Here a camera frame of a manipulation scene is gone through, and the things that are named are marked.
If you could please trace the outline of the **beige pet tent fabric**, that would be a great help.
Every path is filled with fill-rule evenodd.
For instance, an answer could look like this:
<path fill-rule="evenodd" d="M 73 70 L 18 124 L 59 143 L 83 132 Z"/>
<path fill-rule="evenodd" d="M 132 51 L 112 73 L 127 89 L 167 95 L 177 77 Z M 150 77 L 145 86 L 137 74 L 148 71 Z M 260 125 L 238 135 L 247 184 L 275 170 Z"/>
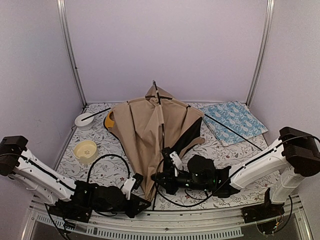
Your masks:
<path fill-rule="evenodd" d="M 140 185 L 144 198 L 155 196 L 154 181 L 161 153 L 161 126 L 164 122 L 164 148 L 169 147 L 182 158 L 192 147 L 205 142 L 201 137 L 204 113 L 174 98 L 158 87 L 163 117 L 159 116 L 158 99 L 152 85 L 144 97 L 128 100 L 112 107 L 115 127 L 110 132 L 122 146 L 135 173 L 143 176 Z"/>

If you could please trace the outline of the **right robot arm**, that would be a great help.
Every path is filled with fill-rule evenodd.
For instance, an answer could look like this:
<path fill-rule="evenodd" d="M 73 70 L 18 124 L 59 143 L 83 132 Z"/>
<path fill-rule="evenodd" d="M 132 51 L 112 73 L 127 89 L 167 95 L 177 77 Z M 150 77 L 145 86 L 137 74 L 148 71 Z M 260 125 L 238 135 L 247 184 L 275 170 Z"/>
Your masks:
<path fill-rule="evenodd" d="M 222 199 L 283 169 L 279 182 L 265 192 L 267 200 L 258 208 L 262 218 L 269 218 L 303 179 L 320 172 L 318 137 L 292 127 L 284 127 L 279 133 L 279 138 L 257 155 L 221 169 L 212 159 L 195 154 L 188 160 L 187 170 L 183 170 L 178 166 L 177 154 L 167 147 L 151 179 L 169 195 L 185 188 L 210 192 L 212 197 Z"/>

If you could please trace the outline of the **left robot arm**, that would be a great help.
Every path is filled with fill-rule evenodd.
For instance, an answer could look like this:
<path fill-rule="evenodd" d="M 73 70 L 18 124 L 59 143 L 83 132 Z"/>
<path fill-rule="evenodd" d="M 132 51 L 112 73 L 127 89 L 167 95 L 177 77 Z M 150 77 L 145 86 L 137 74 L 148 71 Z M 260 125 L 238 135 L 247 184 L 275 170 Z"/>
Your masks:
<path fill-rule="evenodd" d="M 88 223 L 92 212 L 125 214 L 129 218 L 151 206 L 132 193 L 143 176 L 136 173 L 122 187 L 103 186 L 88 180 L 63 176 L 41 162 L 27 148 L 21 135 L 5 136 L 0 142 L 0 174 L 25 184 L 49 205 L 49 213 L 68 220 Z"/>

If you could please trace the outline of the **cream paw print bowl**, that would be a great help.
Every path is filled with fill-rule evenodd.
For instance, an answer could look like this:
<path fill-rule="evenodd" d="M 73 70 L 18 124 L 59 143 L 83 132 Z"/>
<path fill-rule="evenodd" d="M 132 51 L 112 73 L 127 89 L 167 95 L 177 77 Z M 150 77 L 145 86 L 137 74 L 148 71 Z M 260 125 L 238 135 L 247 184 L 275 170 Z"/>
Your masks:
<path fill-rule="evenodd" d="M 73 154 L 79 163 L 91 164 L 98 158 L 98 146 L 92 140 L 84 140 L 75 146 Z"/>

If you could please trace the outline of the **yellow bear bowl stand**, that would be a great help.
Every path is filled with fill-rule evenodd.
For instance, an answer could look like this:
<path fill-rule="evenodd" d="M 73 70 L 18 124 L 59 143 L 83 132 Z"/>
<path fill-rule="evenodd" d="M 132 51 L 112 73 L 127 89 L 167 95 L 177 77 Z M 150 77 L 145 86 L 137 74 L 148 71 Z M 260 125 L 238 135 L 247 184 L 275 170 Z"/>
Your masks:
<path fill-rule="evenodd" d="M 116 126 L 116 121 L 114 117 L 114 112 L 110 111 L 103 120 L 103 126 L 109 132 L 113 131 L 113 128 Z"/>

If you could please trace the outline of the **white ceramic bowl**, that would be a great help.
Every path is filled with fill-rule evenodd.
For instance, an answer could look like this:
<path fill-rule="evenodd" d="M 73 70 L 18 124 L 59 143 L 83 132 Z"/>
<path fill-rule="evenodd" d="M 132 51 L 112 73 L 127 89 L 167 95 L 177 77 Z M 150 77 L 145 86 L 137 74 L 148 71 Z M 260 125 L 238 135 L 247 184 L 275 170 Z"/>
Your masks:
<path fill-rule="evenodd" d="M 92 113 L 83 113 L 76 117 L 74 120 L 74 124 L 77 128 L 81 131 L 88 131 L 90 130 L 95 122 L 94 116 Z"/>

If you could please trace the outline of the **blue snowman print cushion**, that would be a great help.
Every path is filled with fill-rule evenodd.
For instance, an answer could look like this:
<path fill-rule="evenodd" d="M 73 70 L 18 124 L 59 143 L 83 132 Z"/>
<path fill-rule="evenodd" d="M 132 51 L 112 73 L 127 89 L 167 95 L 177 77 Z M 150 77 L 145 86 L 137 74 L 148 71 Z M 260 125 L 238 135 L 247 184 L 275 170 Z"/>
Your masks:
<path fill-rule="evenodd" d="M 237 100 L 206 105 L 200 110 L 209 130 L 224 147 L 249 141 L 268 131 L 247 106 Z"/>

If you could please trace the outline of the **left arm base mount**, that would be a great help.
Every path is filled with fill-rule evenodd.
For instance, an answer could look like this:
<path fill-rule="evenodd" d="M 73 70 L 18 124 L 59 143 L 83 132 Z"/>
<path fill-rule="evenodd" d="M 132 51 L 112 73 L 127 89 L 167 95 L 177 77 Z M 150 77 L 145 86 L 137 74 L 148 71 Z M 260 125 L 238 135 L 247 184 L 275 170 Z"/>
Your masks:
<path fill-rule="evenodd" d="M 49 205 L 49 213 L 67 220 L 74 220 L 88 223 L 92 214 L 92 209 L 73 201 L 58 200 L 55 205 Z"/>

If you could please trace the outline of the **aluminium front rail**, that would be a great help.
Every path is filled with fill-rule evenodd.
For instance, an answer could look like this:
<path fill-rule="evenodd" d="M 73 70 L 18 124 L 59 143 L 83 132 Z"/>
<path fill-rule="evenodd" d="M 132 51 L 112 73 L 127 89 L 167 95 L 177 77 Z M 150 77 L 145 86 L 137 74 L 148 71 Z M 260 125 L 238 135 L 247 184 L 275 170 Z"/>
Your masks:
<path fill-rule="evenodd" d="M 93 213 L 88 223 L 48 216 L 34 198 L 27 211 L 23 240 L 314 240 L 298 195 L 284 215 L 245 222 L 242 207 L 201 210 L 146 210 L 135 218 Z"/>

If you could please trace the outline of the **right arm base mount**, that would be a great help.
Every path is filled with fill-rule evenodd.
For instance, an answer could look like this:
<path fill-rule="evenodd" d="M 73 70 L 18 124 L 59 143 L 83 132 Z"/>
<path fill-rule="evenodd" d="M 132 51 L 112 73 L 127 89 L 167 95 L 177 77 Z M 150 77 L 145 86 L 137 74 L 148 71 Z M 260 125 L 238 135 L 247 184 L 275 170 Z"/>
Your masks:
<path fill-rule="evenodd" d="M 284 203 L 274 204 L 270 197 L 271 189 L 268 188 L 264 193 L 264 202 L 257 205 L 243 207 L 241 213 L 244 222 L 252 223 L 256 221 L 261 221 L 269 218 L 278 217 L 285 213 Z"/>

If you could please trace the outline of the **aluminium right corner post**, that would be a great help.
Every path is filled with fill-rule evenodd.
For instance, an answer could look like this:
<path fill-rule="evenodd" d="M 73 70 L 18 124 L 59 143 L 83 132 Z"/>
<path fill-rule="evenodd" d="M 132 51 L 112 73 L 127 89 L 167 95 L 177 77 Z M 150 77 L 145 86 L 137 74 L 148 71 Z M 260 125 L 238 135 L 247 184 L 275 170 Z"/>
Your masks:
<path fill-rule="evenodd" d="M 272 21 L 273 21 L 273 14 L 274 14 L 274 6 L 275 1 L 274 0 L 267 0 L 266 1 L 266 10 L 265 10 L 265 17 L 264 17 L 264 24 L 262 29 L 262 37 L 260 42 L 260 47 L 258 51 L 258 56 L 255 64 L 255 68 L 253 71 L 253 76 L 249 88 L 249 92 L 246 98 L 246 106 L 248 108 L 251 107 L 254 99 L 254 95 L 258 86 L 258 81 L 260 78 L 260 74 L 263 67 L 263 62 L 265 58 L 265 53 L 268 45 L 268 40 L 270 36 L 270 31 L 272 27 Z"/>

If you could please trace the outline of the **aluminium corner post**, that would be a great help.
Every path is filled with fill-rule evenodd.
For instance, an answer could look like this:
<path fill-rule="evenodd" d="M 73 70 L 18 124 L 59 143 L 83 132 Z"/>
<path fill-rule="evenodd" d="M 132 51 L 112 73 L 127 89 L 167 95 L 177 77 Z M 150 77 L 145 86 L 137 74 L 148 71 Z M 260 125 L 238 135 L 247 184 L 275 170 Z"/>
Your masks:
<path fill-rule="evenodd" d="M 64 38 L 65 42 L 65 47 L 66 47 L 66 52 L 68 55 L 68 60 L 70 63 L 71 71 L 73 74 L 76 90 L 78 92 L 82 108 L 84 109 L 87 106 L 87 100 L 85 97 L 85 93 L 83 90 L 83 86 L 81 83 L 79 71 L 78 71 L 78 66 L 76 63 L 76 58 L 72 46 L 72 40 L 71 40 L 71 35 L 70 35 L 70 30 L 69 30 L 69 25 L 68 25 L 68 19 L 67 19 L 67 11 L 66 11 L 66 4 L 64 0 L 57 0 L 57 10 L 58 10 L 58 15 L 59 15 L 59 21 L 61 25 L 61 30 L 62 30 L 62 35 Z"/>
<path fill-rule="evenodd" d="M 246 106 L 248 108 L 251 107 L 254 99 L 254 95 L 258 86 L 258 81 L 260 78 L 260 74 L 263 67 L 263 62 L 265 58 L 265 53 L 268 45 L 268 40 L 270 36 L 270 31 L 272 27 L 272 21 L 273 21 L 273 14 L 274 14 L 274 6 L 275 1 L 274 0 L 267 0 L 266 1 L 266 10 L 265 10 L 265 17 L 264 17 L 264 24 L 262 29 L 262 37 L 260 42 L 260 47 L 258 51 L 258 56 L 255 64 L 255 68 L 253 71 L 253 76 L 249 88 L 249 92 L 246 98 Z"/>

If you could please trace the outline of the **aluminium left corner post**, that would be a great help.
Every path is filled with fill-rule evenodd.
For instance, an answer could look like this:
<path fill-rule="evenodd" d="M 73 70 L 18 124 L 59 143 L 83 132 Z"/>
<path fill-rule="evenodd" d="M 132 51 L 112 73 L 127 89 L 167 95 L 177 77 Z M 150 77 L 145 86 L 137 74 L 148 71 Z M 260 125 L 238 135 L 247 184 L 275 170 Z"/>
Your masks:
<path fill-rule="evenodd" d="M 68 60 L 70 63 L 71 71 L 73 74 L 76 90 L 78 92 L 82 108 L 84 109 L 87 106 L 87 100 L 85 97 L 85 93 L 83 90 L 83 86 L 81 83 L 79 71 L 78 71 L 78 66 L 76 63 L 76 58 L 72 46 L 72 40 L 71 40 L 71 35 L 70 35 L 70 30 L 69 30 L 69 25 L 68 25 L 68 19 L 67 19 L 67 11 L 66 11 L 66 4 L 64 0 L 57 0 L 57 10 L 58 10 L 58 15 L 59 15 L 59 21 L 61 25 L 61 30 L 62 30 L 62 35 L 64 38 L 65 42 L 65 47 L 66 47 L 66 52 L 68 55 Z"/>

